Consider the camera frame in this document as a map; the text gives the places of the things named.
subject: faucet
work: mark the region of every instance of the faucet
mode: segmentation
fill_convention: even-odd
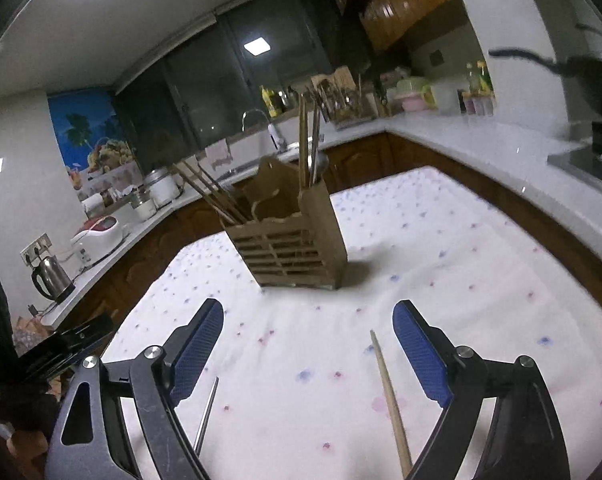
[[[245,118],[252,112],[260,113],[263,116],[263,118],[266,120],[266,122],[268,124],[270,124],[270,119],[268,118],[268,116],[265,114],[265,112],[263,110],[261,110],[260,108],[251,108],[250,110],[244,112],[243,117],[241,118],[241,131],[242,132],[245,132]]]
[[[272,139],[272,143],[274,144],[274,148],[277,150],[277,153],[283,153],[287,149],[287,141],[277,130],[277,127],[270,122],[270,118],[265,114],[263,110],[260,108],[251,108],[250,110],[243,113],[243,117],[241,118],[241,131],[245,132],[245,118],[252,112],[258,112],[265,120],[268,122],[268,133],[270,134],[270,139]]]

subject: tablecloth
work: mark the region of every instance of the tablecloth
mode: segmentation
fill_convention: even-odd
[[[602,458],[602,310],[500,211],[433,168],[331,197],[348,250],[336,291],[259,288],[224,233],[185,247],[124,321],[105,361],[136,356],[206,298],[223,330],[193,394],[176,408],[194,439],[219,390],[201,460],[213,479],[401,478],[369,330],[379,337],[414,458],[441,413],[391,325],[411,300],[454,345],[484,359],[532,356],[568,447],[573,479]],[[494,400],[484,401],[457,478],[472,478]],[[133,402],[124,414],[144,478],[156,471]]]

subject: polka dot tablecloth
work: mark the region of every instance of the polka dot tablecloth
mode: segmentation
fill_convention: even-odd
[[[206,298],[225,321],[176,413],[193,440],[215,376],[201,460],[215,480],[401,478],[369,330],[379,337],[413,457],[441,409],[392,329],[408,299],[454,345],[483,358],[532,356],[562,425],[572,478],[602,458],[602,311],[531,237],[432,168],[337,193],[348,249],[337,291],[259,288],[224,233],[183,248],[124,321],[105,361],[135,357],[187,324]],[[156,471],[134,404],[124,413],[145,479]],[[494,400],[484,402],[457,478],[472,478]]]

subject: electric kettle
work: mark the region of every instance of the electric kettle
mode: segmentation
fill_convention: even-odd
[[[45,256],[32,271],[32,283],[44,298],[60,303],[74,290],[74,283],[61,267],[56,256]]]

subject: kitchen counter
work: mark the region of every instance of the kitchen counter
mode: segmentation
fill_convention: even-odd
[[[278,127],[289,141],[295,140],[296,118],[285,121]],[[428,146],[522,194],[541,211],[574,233],[602,260],[602,194],[546,163],[549,154],[567,152],[581,146],[581,143],[556,139],[519,126],[498,123],[487,117],[451,117],[434,112],[422,112],[378,119],[340,132],[337,132],[332,124],[324,124],[321,127],[324,140],[320,147],[326,149],[383,131]],[[242,142],[249,141],[250,139],[243,139]],[[266,149],[270,147],[267,142],[264,146],[267,146]],[[269,154],[263,150],[261,152],[253,150],[254,154],[246,149],[235,151],[237,155],[233,162],[235,167],[251,158]],[[281,159],[293,160],[296,157],[297,150],[290,150],[281,156]],[[231,166],[222,166],[213,173],[213,176],[218,176],[229,168]],[[225,182],[239,182],[252,176],[255,171],[256,168],[243,171]],[[144,235],[173,211],[199,198],[198,193],[187,187],[186,192],[179,199],[162,208],[153,218],[132,227],[117,250],[100,264],[76,278],[76,290],[62,304],[49,312],[44,317],[43,323],[58,327],[98,279]]]

